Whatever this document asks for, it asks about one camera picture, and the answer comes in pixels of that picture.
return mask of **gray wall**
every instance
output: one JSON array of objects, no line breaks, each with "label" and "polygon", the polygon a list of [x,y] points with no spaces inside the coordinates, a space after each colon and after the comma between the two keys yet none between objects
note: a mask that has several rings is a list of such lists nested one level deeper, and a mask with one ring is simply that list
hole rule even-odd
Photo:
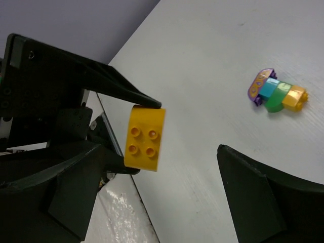
[{"label": "gray wall", "polygon": [[159,0],[0,0],[0,57],[18,33],[108,63]]}]

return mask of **green curved block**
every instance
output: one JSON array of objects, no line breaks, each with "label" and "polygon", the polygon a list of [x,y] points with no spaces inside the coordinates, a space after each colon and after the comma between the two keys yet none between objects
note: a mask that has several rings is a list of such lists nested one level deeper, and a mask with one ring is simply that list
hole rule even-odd
[{"label": "green curved block", "polygon": [[281,111],[284,108],[282,101],[288,94],[291,87],[292,85],[284,82],[280,82],[278,84],[277,88],[275,88],[275,90],[273,91],[268,102],[264,105],[265,108],[267,108],[268,112],[275,113]]}]

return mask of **purple block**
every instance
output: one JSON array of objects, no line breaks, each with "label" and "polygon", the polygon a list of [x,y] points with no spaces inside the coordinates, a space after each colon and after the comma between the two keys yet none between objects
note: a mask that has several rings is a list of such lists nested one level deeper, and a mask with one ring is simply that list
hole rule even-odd
[{"label": "purple block", "polygon": [[251,84],[248,90],[249,99],[253,101],[257,106],[262,104],[262,100],[260,100],[261,97],[259,96],[259,92],[269,77],[274,79],[277,78],[273,68],[267,68],[261,70],[256,76],[256,78],[254,79],[253,83]]}]

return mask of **yellow toy block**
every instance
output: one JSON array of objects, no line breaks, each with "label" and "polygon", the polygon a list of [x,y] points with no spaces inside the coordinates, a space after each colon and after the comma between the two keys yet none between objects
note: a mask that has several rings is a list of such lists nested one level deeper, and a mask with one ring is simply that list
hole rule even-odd
[{"label": "yellow toy block", "polygon": [[165,109],[134,105],[128,124],[126,167],[157,171],[165,114]]},{"label": "yellow toy block", "polygon": [[303,103],[307,100],[308,94],[306,93],[306,90],[297,85],[293,85],[286,97],[283,99],[282,104],[285,109],[298,112],[303,108]]}]

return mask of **toy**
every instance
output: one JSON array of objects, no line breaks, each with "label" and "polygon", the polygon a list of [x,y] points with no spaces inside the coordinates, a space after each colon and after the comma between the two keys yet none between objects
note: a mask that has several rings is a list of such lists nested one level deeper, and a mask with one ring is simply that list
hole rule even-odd
[{"label": "toy", "polygon": [[157,171],[165,113],[165,109],[133,107],[126,140],[125,166]]},{"label": "toy", "polygon": [[273,68],[258,73],[248,90],[248,97],[256,106],[266,102],[265,107],[271,113],[281,111],[283,108],[298,112],[308,100],[304,88],[277,80]]}]

